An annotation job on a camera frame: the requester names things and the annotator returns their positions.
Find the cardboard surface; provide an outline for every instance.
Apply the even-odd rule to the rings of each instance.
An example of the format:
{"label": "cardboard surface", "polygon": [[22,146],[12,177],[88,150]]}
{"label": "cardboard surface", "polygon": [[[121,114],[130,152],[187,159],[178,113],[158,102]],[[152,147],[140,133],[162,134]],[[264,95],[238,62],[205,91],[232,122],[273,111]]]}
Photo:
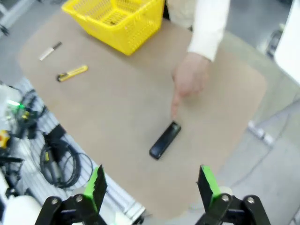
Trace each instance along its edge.
{"label": "cardboard surface", "polygon": [[[171,71],[191,33],[164,21],[131,57],[55,15],[24,46],[20,65],[63,127],[86,153],[156,217],[171,218],[197,201],[200,164],[217,172],[234,150],[266,91],[258,72],[220,48],[205,91],[180,106],[182,130],[159,161],[149,149],[170,124]],[[40,54],[63,44],[43,62]],[[65,82],[58,73],[83,64]]]}

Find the electronic equipment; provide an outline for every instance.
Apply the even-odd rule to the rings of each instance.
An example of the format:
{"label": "electronic equipment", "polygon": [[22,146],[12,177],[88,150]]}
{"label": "electronic equipment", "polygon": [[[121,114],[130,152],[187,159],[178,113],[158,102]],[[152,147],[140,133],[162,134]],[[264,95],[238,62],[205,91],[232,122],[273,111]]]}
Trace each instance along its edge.
{"label": "electronic equipment", "polygon": [[150,155],[155,159],[159,159],[180,131],[181,126],[173,121],[152,146],[149,151]]}

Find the person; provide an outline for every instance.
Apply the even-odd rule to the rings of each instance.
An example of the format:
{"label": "person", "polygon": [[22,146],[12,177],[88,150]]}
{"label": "person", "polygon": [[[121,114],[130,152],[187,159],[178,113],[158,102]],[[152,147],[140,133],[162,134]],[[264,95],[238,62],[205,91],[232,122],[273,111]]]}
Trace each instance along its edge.
{"label": "person", "polygon": [[223,38],[230,0],[166,0],[164,18],[193,29],[187,54],[172,73],[174,94],[171,116],[175,119],[183,98],[203,90]]}

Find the yellow basket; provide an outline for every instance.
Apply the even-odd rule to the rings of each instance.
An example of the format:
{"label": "yellow basket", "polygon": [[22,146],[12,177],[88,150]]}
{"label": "yellow basket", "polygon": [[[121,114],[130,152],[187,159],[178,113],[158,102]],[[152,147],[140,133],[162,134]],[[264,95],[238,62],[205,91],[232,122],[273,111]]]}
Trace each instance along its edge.
{"label": "yellow basket", "polygon": [[69,0],[62,10],[87,33],[131,55],[161,27],[165,0]]}

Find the bolt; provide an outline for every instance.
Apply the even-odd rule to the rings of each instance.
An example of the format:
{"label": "bolt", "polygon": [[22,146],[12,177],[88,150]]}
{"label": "bolt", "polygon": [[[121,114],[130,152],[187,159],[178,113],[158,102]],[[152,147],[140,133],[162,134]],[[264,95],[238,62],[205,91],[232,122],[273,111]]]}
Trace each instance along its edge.
{"label": "bolt", "polygon": [[79,195],[78,197],[76,197],[76,201],[79,203],[83,200],[83,197],[81,195]]}
{"label": "bolt", "polygon": [[226,196],[226,195],[223,195],[223,196],[222,196],[222,200],[223,200],[224,202],[227,202],[227,201],[229,201],[229,197]]}
{"label": "bolt", "polygon": [[56,198],[54,198],[51,203],[52,203],[52,205],[55,205],[57,202],[58,202],[58,200]]}
{"label": "bolt", "polygon": [[252,197],[249,197],[249,198],[247,199],[247,201],[248,201],[250,204],[253,204],[253,203],[254,203],[254,199],[253,199]]}

